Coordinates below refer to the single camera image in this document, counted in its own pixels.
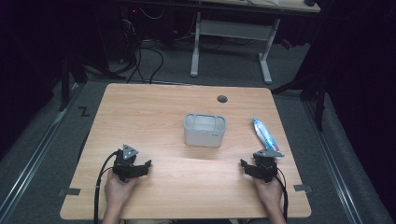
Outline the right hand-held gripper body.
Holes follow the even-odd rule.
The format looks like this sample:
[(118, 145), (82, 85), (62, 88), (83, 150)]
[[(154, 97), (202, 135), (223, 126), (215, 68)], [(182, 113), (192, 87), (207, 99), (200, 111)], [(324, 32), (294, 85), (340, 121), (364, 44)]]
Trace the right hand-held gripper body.
[(250, 170), (250, 174), (263, 180), (265, 183), (271, 182), (277, 176), (276, 158), (282, 158), (283, 154), (272, 149), (262, 149), (253, 154), (255, 166)]

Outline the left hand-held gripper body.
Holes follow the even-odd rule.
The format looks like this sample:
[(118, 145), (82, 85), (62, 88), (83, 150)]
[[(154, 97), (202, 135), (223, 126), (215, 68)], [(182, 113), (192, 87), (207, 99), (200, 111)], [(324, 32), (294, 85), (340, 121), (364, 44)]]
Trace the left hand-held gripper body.
[(117, 158), (114, 161), (112, 171), (119, 177), (120, 181), (126, 182), (127, 179), (137, 177), (134, 161), (138, 153), (137, 149), (126, 144), (117, 151)]

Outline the blue white toothpaste tube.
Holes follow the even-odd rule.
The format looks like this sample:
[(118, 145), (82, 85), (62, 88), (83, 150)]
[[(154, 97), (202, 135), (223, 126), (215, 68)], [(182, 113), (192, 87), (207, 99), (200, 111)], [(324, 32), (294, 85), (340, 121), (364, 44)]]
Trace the blue white toothpaste tube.
[(265, 124), (261, 120), (254, 118), (253, 127), (265, 148), (273, 151), (276, 155), (276, 159), (280, 160), (284, 154), (280, 151), (274, 137), (270, 134)]

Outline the grey white plastic container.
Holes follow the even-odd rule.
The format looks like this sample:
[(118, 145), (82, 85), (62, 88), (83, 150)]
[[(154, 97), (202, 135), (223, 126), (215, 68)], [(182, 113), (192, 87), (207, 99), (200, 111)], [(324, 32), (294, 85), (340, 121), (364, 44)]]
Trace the grey white plastic container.
[(220, 147), (227, 129), (226, 119), (218, 115), (187, 114), (183, 121), (184, 143), (197, 147)]

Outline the person's left hand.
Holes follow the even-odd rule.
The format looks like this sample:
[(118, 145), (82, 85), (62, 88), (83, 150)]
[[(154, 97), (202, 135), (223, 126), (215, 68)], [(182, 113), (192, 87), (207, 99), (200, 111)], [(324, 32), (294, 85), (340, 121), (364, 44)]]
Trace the person's left hand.
[(132, 195), (137, 178), (128, 179), (123, 182), (110, 171), (107, 175), (105, 193), (107, 207), (111, 209), (121, 209)]

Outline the person's right hand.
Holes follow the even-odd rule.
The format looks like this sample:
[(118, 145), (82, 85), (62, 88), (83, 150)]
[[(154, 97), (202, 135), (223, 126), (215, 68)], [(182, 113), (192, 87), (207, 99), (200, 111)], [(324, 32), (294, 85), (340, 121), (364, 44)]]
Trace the person's right hand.
[(264, 180), (253, 178), (253, 182), (256, 185), (259, 193), (260, 201), (262, 202), (268, 215), (281, 215), (281, 198), (282, 188), (279, 182), (273, 178), (271, 182), (265, 182)]

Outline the black metal stand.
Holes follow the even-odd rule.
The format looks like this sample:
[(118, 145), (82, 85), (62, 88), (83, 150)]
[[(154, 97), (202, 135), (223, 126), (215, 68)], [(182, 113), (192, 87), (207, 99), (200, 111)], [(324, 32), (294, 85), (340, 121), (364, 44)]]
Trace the black metal stand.
[(88, 77), (85, 72), (83, 58), (78, 54), (66, 54), (62, 60), (61, 71), (61, 107), (60, 111), (64, 111), (71, 102), (70, 77), (77, 83), (85, 84)]
[(322, 118), (325, 109), (324, 100), (327, 85), (328, 68), (325, 64), (304, 60), (298, 69), (295, 79), (283, 86), (272, 90), (272, 94), (280, 94), (287, 90), (301, 90), (300, 99), (303, 102), (314, 101), (314, 121), (322, 132)]

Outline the dark computer tower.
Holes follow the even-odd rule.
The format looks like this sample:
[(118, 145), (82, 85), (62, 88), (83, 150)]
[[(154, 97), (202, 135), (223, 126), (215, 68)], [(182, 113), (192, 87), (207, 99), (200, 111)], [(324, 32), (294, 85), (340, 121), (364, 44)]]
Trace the dark computer tower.
[(140, 14), (136, 7), (120, 7), (120, 18), (126, 41), (126, 58), (131, 61), (140, 42)]

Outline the white-legged wooden desk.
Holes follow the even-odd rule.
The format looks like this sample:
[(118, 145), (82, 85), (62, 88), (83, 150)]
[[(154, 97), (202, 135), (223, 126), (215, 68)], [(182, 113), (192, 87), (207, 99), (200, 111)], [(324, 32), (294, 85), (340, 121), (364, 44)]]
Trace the white-legged wooden desk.
[[(213, 4), (220, 7), (230, 6), (237, 9), (267, 9), (274, 13), (302, 13), (303, 15), (318, 14), (321, 11), (317, 0), (198, 0), (198, 6)], [(269, 24), (258, 24), (250, 21), (235, 19), (203, 19), (201, 13), (196, 13), (194, 49), (191, 58), (191, 76), (199, 74), (200, 61), (200, 38), (202, 35), (228, 37), (244, 40), (264, 42), (262, 52), (258, 54), (258, 60), (262, 70), (263, 80), (266, 84), (272, 83), (268, 68), (267, 57), (276, 37), (280, 24), (280, 17), (275, 16)]]

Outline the metal floor rail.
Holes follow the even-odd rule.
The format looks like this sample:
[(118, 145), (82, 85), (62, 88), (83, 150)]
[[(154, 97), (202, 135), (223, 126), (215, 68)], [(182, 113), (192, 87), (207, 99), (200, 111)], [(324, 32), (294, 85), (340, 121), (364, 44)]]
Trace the metal floor rail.
[(87, 134), (80, 115), (85, 87), (74, 84), (71, 101), (53, 98), (30, 121), (0, 161), (0, 224), (57, 223)]
[(349, 224), (362, 224), (360, 213), (356, 207), (351, 192), (340, 172), (340, 169), (333, 157), (327, 139), (324, 133), (318, 128), (318, 125), (315, 121), (315, 113), (312, 105), (307, 102), (302, 102), (302, 105), (319, 141), (320, 149), (323, 154), (323, 159), (325, 160), (325, 164), (328, 167), (332, 183), (334, 185), (338, 198), (344, 208)]

